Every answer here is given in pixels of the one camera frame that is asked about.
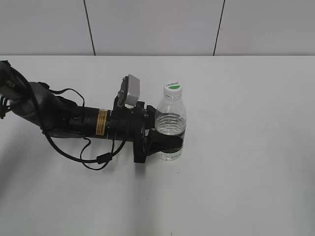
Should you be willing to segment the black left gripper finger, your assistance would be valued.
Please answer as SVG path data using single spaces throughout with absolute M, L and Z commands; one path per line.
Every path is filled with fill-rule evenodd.
M 173 154 L 182 149 L 184 144 L 184 132 L 176 135 L 167 135 L 150 129 L 148 135 L 145 136 L 144 144 L 145 154 L 147 156 L 158 152 Z
M 156 108 L 151 105 L 146 107 L 146 128 L 154 129 L 155 127 L 155 118 L 156 118 Z

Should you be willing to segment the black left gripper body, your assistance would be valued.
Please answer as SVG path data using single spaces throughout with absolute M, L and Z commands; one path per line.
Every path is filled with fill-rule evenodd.
M 133 161 L 135 163 L 145 163 L 145 103 L 138 101 L 133 108 L 119 106 L 118 100 L 114 101 L 113 110 L 109 119 L 108 139 L 112 141 L 122 141 L 120 146 L 112 152 L 112 156 L 117 155 L 126 142 L 133 143 Z

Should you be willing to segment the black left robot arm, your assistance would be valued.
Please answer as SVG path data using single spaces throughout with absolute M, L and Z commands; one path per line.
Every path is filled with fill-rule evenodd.
M 123 78 L 112 110 L 77 105 L 46 83 L 29 82 L 6 60 L 0 63 L 0 115 L 8 112 L 37 125 L 46 139 L 97 138 L 133 144 L 134 162 L 182 147 L 183 138 L 154 129 L 156 109 L 139 101 L 140 81 Z

